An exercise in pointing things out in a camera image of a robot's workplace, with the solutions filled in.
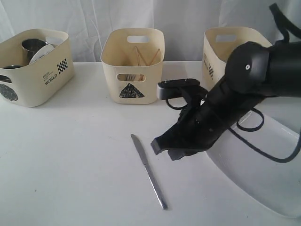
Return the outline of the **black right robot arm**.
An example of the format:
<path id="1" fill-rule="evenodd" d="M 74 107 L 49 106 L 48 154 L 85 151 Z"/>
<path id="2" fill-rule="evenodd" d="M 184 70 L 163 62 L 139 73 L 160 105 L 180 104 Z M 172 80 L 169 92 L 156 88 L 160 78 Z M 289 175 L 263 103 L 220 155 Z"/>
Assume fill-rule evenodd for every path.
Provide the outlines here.
<path id="1" fill-rule="evenodd" d="M 219 137 L 266 98 L 300 97 L 301 44 L 278 41 L 270 47 L 246 42 L 230 54 L 225 74 L 206 90 L 196 79 L 158 83 L 158 98 L 182 97 L 186 105 L 171 128 L 156 137 L 155 154 L 172 160 L 210 149 Z"/>

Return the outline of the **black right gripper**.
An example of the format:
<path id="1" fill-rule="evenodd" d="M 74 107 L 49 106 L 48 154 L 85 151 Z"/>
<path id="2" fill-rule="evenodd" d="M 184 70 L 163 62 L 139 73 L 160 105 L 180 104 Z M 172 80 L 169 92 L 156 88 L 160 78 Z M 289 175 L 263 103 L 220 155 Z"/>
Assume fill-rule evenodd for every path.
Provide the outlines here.
<path id="1" fill-rule="evenodd" d="M 151 142 L 156 155 L 168 151 L 172 161 L 208 150 L 224 131 L 260 103 L 260 94 L 241 94 L 221 78 L 207 91 L 196 79 L 182 79 L 180 90 L 187 102 L 178 125 Z"/>

